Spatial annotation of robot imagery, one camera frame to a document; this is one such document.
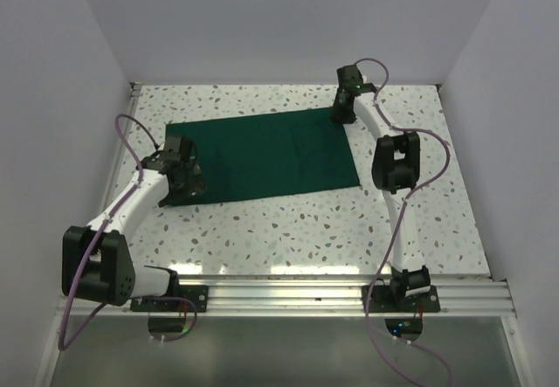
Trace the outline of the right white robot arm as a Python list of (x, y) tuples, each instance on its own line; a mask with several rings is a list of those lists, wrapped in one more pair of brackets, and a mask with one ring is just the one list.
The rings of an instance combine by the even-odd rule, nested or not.
[(366, 93), (377, 95), (378, 89), (365, 81), (357, 65), (342, 66), (336, 74), (338, 88), (330, 117), (340, 124), (361, 120), (376, 138), (371, 175), (382, 192), (392, 230), (390, 281), (376, 281), (363, 302), (374, 313), (408, 311), (431, 289), (414, 213), (402, 211), (406, 194), (416, 188), (420, 177), (420, 138), (414, 131), (398, 130), (378, 102), (366, 107), (358, 100)]

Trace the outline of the green surgical cloth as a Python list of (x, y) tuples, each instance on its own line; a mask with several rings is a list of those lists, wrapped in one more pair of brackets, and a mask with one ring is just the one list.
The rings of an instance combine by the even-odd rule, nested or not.
[(171, 206), (219, 204), (340, 190), (360, 180), (343, 125), (328, 108), (173, 123), (168, 136), (191, 139), (206, 191)]

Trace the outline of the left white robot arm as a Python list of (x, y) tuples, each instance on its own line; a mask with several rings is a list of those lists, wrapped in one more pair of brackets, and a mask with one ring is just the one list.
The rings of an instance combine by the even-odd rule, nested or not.
[(135, 264), (129, 241), (155, 207), (178, 206), (205, 191), (196, 144), (168, 136), (161, 150), (140, 161), (128, 186), (98, 217), (64, 233), (63, 294), (114, 306), (150, 297), (161, 310), (176, 308), (182, 299), (176, 272)]

